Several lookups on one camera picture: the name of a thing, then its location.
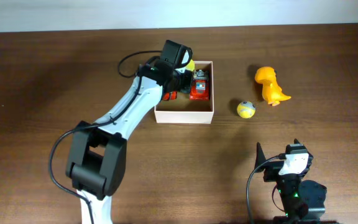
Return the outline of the small red toy car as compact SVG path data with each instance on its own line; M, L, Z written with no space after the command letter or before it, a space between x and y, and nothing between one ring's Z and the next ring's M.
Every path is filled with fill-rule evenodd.
M163 101L169 101L169 100L175 100L177 99L177 92L176 91L172 91L169 93L164 94L162 100Z

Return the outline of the red toy fire truck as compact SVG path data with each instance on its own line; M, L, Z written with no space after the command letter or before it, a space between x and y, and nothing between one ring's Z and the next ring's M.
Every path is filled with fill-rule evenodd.
M209 100L209 72L195 70L191 80L190 100Z

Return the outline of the yellow grey ball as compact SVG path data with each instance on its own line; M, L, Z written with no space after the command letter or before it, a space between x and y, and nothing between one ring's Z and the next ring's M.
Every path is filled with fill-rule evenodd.
M241 118L249 119L255 115L255 106L250 101L242 101L237 106L237 113Z

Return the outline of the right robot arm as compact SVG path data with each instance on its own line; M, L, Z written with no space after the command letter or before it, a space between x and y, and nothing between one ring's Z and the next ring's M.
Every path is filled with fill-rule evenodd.
M274 217L273 223L320 223L326 209L327 188L303 178L310 170L313 155L297 139L278 155L278 161L266 159L257 143L255 168L264 173L264 182L274 182L283 205L284 216Z

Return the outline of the yellow wooden rattle drum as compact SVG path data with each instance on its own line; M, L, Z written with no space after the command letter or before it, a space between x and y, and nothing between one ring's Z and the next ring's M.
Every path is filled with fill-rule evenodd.
M185 70L188 70L188 71L191 71L191 72L195 70L195 63L194 63L193 60L190 60L190 62L185 67Z

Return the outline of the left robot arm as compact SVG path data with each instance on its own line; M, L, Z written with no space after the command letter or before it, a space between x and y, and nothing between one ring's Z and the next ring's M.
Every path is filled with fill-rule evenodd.
M165 94L181 90L192 49L167 40L158 56L140 65L127 93L104 116L72 131L65 174L81 200L82 223L111 223L112 195L126 169L127 140Z

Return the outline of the orange toy dinosaur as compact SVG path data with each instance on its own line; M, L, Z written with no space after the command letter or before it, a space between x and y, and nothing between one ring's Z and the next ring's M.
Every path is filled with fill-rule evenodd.
M282 101L291 99L283 93L277 83L277 73L272 67L260 67L255 74L255 81L262 85L262 98L271 106L277 106Z

